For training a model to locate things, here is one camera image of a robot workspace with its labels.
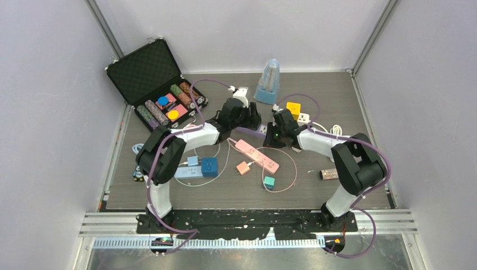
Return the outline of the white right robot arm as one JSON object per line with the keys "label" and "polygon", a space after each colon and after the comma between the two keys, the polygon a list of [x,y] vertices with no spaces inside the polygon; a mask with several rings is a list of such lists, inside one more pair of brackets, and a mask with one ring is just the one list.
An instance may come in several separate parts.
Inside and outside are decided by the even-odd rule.
{"label": "white right robot arm", "polygon": [[389,173],[378,149],[365,134],[344,137],[323,133],[309,124],[299,125],[288,109],[273,113],[263,145],[313,151],[334,161],[340,183],[321,206],[318,216],[322,226],[329,231],[337,230],[358,198],[386,179]]}

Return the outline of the yellow cube socket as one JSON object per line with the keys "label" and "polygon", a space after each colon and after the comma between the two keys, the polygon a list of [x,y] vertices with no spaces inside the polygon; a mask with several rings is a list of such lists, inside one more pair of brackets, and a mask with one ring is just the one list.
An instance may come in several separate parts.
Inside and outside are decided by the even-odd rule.
{"label": "yellow cube socket", "polygon": [[299,119],[301,113],[301,104],[296,102],[287,102],[286,108],[291,112],[295,120]]}

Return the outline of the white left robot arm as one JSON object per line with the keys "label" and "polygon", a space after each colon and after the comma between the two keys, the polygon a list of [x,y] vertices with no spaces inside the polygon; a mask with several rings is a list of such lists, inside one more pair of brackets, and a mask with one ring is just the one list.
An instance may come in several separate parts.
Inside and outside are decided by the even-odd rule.
{"label": "white left robot arm", "polygon": [[168,232],[173,224],[169,215],[170,180],[185,152],[202,146],[217,145],[228,139],[240,127],[257,130],[262,123],[257,105],[245,105],[229,98],[216,115],[204,124],[192,128],[156,128],[136,156],[136,163],[146,178],[146,214],[151,225],[160,233]]}

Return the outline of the dark blue cube socket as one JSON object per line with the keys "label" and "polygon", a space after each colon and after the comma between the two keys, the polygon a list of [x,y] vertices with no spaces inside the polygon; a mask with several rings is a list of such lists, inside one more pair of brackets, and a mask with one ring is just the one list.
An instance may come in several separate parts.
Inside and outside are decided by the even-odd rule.
{"label": "dark blue cube socket", "polygon": [[201,173],[204,178],[215,178],[218,176],[218,160],[216,157],[205,157],[201,159]]}

